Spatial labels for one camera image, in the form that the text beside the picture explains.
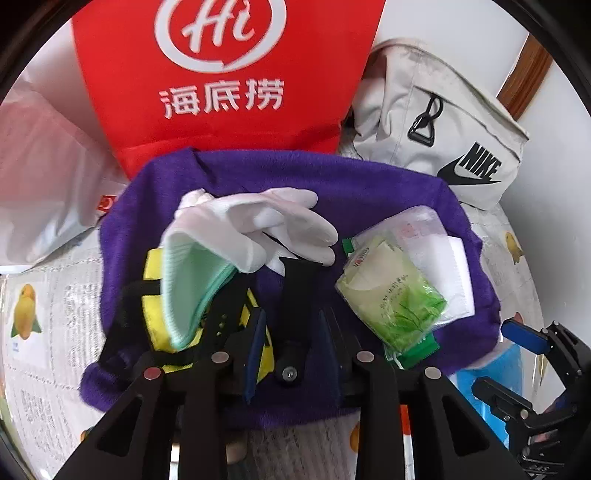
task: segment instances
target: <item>white wall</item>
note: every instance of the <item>white wall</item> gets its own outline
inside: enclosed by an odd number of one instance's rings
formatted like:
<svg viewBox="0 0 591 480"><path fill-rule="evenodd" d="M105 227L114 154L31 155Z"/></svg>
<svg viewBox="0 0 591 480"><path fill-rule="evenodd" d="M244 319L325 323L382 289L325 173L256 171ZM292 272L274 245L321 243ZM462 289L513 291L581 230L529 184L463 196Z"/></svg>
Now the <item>white wall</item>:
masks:
<svg viewBox="0 0 591 480"><path fill-rule="evenodd" d="M72 22L41 47L22 74L70 122L107 145L76 58Z"/></svg>
<svg viewBox="0 0 591 480"><path fill-rule="evenodd" d="M520 119L531 140L501 201L527 257L544 320L591 345L591 117L553 64ZM560 391L544 381L540 408Z"/></svg>
<svg viewBox="0 0 591 480"><path fill-rule="evenodd" d="M420 38L496 96L527 34L492 0L387 0L375 43L395 37Z"/></svg>

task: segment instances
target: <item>nike logo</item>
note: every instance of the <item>nike logo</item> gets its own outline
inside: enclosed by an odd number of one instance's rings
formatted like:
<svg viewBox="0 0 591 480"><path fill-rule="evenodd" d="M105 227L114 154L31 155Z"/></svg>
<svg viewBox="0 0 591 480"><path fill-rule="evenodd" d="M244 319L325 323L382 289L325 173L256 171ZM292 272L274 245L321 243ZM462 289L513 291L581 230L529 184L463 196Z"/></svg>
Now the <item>nike logo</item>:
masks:
<svg viewBox="0 0 591 480"><path fill-rule="evenodd" d="M486 148L478 143L463 157L448 163L437 172L437 176L447 182L448 185L490 185L499 183L491 180L501 166L501 162Z"/></svg>

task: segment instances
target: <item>black buckle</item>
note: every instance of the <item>black buckle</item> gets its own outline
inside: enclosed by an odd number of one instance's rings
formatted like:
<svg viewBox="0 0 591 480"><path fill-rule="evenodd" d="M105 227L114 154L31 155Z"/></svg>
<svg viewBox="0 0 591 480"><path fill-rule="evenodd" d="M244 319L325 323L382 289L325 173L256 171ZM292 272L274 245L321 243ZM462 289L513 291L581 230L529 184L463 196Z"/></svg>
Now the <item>black buckle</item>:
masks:
<svg viewBox="0 0 591 480"><path fill-rule="evenodd" d="M439 107L434 115L431 115L431 108L435 104L435 100L439 101ZM408 137L410 140L420 143L421 145L425 145L426 147L431 148L435 143L435 126L433 125L433 121L443 113L443 100L441 97L435 95L434 93L431 94L431 99L427 105L427 109L421 113L413 122L410 130L408 131ZM427 128L429 130L429 135L423 135L419 133L418 130L423 128Z"/></svg>

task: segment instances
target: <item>purple fleece cloth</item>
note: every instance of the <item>purple fleece cloth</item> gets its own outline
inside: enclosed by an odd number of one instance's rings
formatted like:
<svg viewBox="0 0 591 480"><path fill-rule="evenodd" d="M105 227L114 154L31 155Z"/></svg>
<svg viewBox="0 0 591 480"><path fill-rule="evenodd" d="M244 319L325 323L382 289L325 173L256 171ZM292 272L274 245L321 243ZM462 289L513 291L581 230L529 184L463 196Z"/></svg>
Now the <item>purple fleece cloth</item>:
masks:
<svg viewBox="0 0 591 480"><path fill-rule="evenodd" d="M295 187L318 194L314 210L332 223L340 238L350 238L366 228L417 205L433 208L449 235L463 239L476 314L437 330L441 348L418 368L439 367L446 375L462 369L492 350L499 335L499 300L480 267L482 243L455 195L440 179L410 170L335 155L299 151L212 151L185 149L148 163L125 190L102 222L100 245L104 259L100 313L108 332L121 287L140 280L148 250L158 247L165 228L183 194L203 188L215 197L262 192L272 187ZM323 269L317 288L318 304L329 304L343 330L351 329L363 348L382 353L380 341L353 314L335 290L346 258L340 244L336 262ZM267 313L272 334L282 278L266 267L256 274L255 295ZM326 369L325 350L318 332L307 359L304 381L282 388L272 376L256 389L250 406L237 404L225 411L234 428L270 428L301 424L338 413L329 385L335 384ZM115 360L133 365L137 346ZM90 365L82 378L80 394L88 404L106 411L127 387L100 368Z"/></svg>

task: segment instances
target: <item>metal screw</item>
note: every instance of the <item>metal screw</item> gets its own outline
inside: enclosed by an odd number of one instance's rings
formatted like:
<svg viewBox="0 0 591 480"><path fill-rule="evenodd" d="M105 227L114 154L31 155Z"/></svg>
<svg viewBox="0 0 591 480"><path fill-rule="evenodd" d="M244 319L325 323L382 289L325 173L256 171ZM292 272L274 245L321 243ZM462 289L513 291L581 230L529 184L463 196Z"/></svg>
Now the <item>metal screw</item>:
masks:
<svg viewBox="0 0 591 480"><path fill-rule="evenodd" d="M368 352L367 350L361 350L357 352L357 360L364 364L370 364L375 359L375 356L372 352Z"/></svg>
<svg viewBox="0 0 591 480"><path fill-rule="evenodd" d="M144 370L144 378L146 380L156 380L160 376L160 371L158 367L149 367Z"/></svg>
<svg viewBox="0 0 591 480"><path fill-rule="evenodd" d="M285 367L281 372L281 376L286 382L293 382L297 378L297 370L294 367Z"/></svg>
<svg viewBox="0 0 591 480"><path fill-rule="evenodd" d="M228 361L229 358L230 355L228 355L226 352L215 352L212 355L212 362L215 364L224 364Z"/></svg>
<svg viewBox="0 0 591 480"><path fill-rule="evenodd" d="M441 378L441 371L435 367L427 367L425 369L425 376L431 380L439 380Z"/></svg>

